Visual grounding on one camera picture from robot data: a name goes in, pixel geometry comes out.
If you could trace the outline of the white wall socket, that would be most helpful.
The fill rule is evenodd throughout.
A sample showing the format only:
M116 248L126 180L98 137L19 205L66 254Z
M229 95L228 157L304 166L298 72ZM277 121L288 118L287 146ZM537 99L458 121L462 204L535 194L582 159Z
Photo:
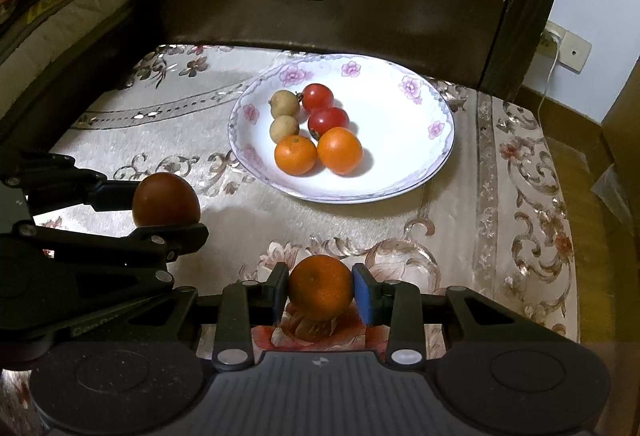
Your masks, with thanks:
M587 40L548 20L540 36L537 53L555 58L564 68L580 74L586 66L591 48L592 44Z

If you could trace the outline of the brown cardboard box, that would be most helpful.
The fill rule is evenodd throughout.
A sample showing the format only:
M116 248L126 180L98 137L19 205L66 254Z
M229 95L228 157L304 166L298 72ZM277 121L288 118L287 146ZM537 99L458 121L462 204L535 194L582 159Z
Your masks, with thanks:
M601 124L629 198L639 193L639 124L639 62L636 62Z

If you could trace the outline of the orange tangerine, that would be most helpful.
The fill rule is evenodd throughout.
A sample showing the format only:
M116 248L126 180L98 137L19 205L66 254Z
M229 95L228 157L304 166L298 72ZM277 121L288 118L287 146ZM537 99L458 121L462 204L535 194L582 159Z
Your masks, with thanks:
M360 164L363 149L357 136L346 127L334 127L320 137L317 146L322 164L338 175L349 175Z
M352 272L335 257L306 257L288 277L288 297L296 311L311 320L340 317L354 298Z
M274 161L284 173L302 176L310 172L318 160L316 145L302 135L288 135L274 149Z

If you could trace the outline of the beige floral embroidered cloth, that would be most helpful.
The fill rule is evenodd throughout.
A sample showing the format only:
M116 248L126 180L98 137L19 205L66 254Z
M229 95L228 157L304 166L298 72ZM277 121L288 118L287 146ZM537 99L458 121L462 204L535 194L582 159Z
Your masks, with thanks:
M378 201L329 203L321 172L287 195L245 163L273 167L266 99L326 78L370 151L366 173L343 178L350 193L380 184ZM209 237L170 267L178 285L208 294L239 279L265 280L278 262L326 254L368 264L383 279L424 293L453 285L577 340L570 224L548 146L533 115L483 93L428 80L425 108L405 94L416 77L388 63L211 46L171 46L146 57L126 89L103 94L55 141L117 181L155 172L184 177L198 193ZM433 98L439 91L440 97ZM394 196L410 156L432 147L450 157L428 182Z

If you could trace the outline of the large dark red tomato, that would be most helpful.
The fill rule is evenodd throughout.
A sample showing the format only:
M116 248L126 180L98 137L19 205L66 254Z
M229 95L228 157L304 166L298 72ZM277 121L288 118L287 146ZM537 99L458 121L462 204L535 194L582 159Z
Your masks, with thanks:
M132 218L137 227L192 225L201 219L198 196L182 177L155 173L134 193Z

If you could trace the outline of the small tan longan fruit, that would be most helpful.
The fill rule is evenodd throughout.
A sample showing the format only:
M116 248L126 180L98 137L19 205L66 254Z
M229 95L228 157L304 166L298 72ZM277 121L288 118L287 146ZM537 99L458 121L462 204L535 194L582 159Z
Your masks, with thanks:
M274 144L279 144L285 137L297 135L299 133L299 124L292 115L280 115L275 118L269 129L269 135Z

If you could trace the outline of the small bright red tomato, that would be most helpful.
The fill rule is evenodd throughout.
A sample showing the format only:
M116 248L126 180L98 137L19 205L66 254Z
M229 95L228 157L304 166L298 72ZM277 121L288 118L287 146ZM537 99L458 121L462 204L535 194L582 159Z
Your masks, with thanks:
M303 89L302 104L305 110L309 113L316 109L332 107L333 103L334 95L324 84L311 83Z

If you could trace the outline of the white floral plate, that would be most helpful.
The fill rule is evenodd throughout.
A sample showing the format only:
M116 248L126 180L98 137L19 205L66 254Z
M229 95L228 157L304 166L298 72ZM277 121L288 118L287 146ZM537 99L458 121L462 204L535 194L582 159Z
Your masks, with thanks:
M388 60L282 55L232 108L242 166L319 203L365 203L420 186L446 163L454 118L426 79Z

